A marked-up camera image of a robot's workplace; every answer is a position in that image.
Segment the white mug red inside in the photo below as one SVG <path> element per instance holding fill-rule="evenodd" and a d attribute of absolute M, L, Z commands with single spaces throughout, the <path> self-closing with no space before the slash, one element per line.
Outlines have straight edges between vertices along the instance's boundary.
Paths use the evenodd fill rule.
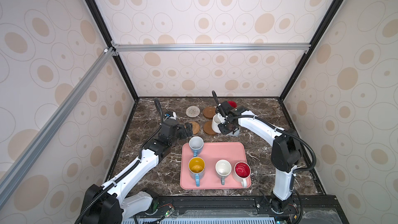
<path fill-rule="evenodd" d="M 249 178 L 251 175 L 251 168 L 245 162 L 238 162 L 233 169 L 233 178 L 241 184 L 243 188 L 249 186 Z"/>

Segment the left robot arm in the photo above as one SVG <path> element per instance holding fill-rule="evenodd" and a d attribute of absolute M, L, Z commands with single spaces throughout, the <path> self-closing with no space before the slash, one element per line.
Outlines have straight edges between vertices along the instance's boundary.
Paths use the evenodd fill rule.
<path fill-rule="evenodd" d="M 164 113 L 158 98 L 154 104 L 160 114 L 158 128 L 141 145 L 136 159 L 119 174 L 101 186 L 93 184 L 87 189 L 77 224 L 120 224 L 150 209 L 154 199 L 150 193 L 140 191 L 132 197 L 128 193 L 171 152 L 177 141 L 193 136 L 191 123 L 179 123 L 175 112 Z"/>

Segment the grey woven round coaster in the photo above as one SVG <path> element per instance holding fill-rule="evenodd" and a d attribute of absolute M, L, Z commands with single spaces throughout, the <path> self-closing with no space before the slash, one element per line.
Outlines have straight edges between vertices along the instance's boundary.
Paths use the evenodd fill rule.
<path fill-rule="evenodd" d="M 230 132 L 228 135 L 229 136 L 239 136 L 239 134 L 240 134 L 240 129 L 238 128 L 238 129 Z"/>

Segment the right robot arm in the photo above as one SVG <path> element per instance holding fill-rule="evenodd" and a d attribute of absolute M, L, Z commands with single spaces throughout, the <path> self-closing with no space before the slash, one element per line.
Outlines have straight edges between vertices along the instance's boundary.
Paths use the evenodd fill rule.
<path fill-rule="evenodd" d="M 245 107 L 233 108 L 227 101 L 220 102 L 214 91 L 212 96 L 221 121 L 218 128 L 223 135 L 235 135 L 243 127 L 271 145 L 271 162 L 276 168 L 276 174 L 270 204 L 275 213 L 282 213 L 291 201 L 296 174 L 315 167 L 315 152 L 297 136 L 294 129 L 279 128 Z"/>

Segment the woven rattan round coaster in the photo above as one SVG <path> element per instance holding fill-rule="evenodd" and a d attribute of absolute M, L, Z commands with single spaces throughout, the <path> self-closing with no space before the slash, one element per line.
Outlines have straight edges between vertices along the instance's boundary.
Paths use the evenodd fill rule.
<path fill-rule="evenodd" d="M 197 122 L 195 122 L 195 121 L 191 121 L 190 123 L 192 124 L 192 132 L 193 132 L 193 134 L 194 135 L 198 134 L 199 131 L 200 131 L 200 125 Z"/>

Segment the dark red mug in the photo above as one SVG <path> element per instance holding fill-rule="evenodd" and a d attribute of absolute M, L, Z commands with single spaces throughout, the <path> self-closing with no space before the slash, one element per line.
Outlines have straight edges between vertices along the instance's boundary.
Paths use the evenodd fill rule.
<path fill-rule="evenodd" d="M 236 102 L 234 102 L 234 101 L 228 101 L 228 103 L 229 103 L 229 105 L 230 105 L 232 108 L 237 108 L 237 103 L 236 103 Z"/>

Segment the multicolour woven round coaster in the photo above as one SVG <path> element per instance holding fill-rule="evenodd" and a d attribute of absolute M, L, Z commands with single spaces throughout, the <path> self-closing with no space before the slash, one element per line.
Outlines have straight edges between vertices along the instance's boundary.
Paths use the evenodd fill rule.
<path fill-rule="evenodd" d="M 190 118 L 195 118 L 199 116 L 200 112 L 201 111 L 197 106 L 190 106 L 186 110 L 186 115 Z"/>

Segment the blue floral mug white inside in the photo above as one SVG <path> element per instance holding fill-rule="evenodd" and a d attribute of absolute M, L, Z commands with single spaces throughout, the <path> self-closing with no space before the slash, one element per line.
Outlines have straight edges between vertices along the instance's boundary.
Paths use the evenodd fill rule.
<path fill-rule="evenodd" d="M 204 140 L 199 136 L 192 137 L 189 141 L 189 147 L 193 152 L 193 156 L 197 157 L 203 150 Z"/>

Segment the brown wooden coaster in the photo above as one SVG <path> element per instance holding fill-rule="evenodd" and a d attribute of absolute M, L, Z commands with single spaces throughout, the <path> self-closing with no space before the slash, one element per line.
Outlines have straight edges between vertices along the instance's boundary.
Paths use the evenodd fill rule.
<path fill-rule="evenodd" d="M 216 108 L 215 107 L 206 107 L 203 109 L 203 116 L 207 119 L 212 119 L 213 116 L 216 114 Z"/>
<path fill-rule="evenodd" d="M 203 125 L 203 130 L 208 135 L 216 135 L 217 134 L 217 132 L 215 132 L 212 129 L 212 121 L 205 122 L 204 125 Z"/>

